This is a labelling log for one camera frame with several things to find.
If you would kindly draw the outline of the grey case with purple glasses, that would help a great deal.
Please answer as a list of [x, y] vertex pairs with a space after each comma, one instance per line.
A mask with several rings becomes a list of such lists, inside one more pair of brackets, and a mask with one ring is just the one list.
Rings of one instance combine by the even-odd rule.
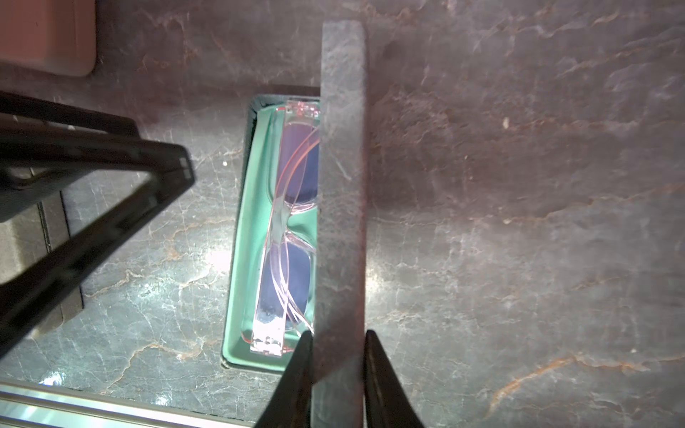
[[255, 96], [221, 357], [283, 376], [313, 335], [310, 427], [364, 424], [367, 34], [322, 30], [317, 96]]

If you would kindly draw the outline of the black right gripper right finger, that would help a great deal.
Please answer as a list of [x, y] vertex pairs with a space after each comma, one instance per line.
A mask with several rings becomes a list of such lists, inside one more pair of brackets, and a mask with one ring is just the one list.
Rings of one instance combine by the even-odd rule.
[[367, 330], [365, 337], [363, 380], [369, 428], [425, 427], [373, 330]]

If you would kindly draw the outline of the pink case with black glasses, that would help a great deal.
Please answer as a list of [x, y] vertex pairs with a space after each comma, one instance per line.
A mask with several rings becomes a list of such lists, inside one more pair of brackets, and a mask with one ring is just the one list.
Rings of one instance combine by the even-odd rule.
[[83, 77], [96, 64], [94, 0], [1, 3], [1, 62]]

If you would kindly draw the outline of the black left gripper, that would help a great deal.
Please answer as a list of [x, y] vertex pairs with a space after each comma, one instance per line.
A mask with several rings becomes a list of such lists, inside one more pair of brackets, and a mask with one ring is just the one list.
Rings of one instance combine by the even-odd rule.
[[6, 354], [100, 264], [194, 185], [184, 146], [142, 140], [133, 119], [1, 93], [1, 112], [103, 131], [4, 130], [1, 221], [95, 170], [144, 171], [137, 191], [78, 235], [1, 286], [1, 352]]

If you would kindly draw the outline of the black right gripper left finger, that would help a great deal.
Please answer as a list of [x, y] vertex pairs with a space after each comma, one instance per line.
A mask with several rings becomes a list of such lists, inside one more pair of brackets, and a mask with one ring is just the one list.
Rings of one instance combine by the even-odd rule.
[[310, 427], [312, 348], [313, 335], [307, 331], [300, 338], [267, 408], [254, 428]]

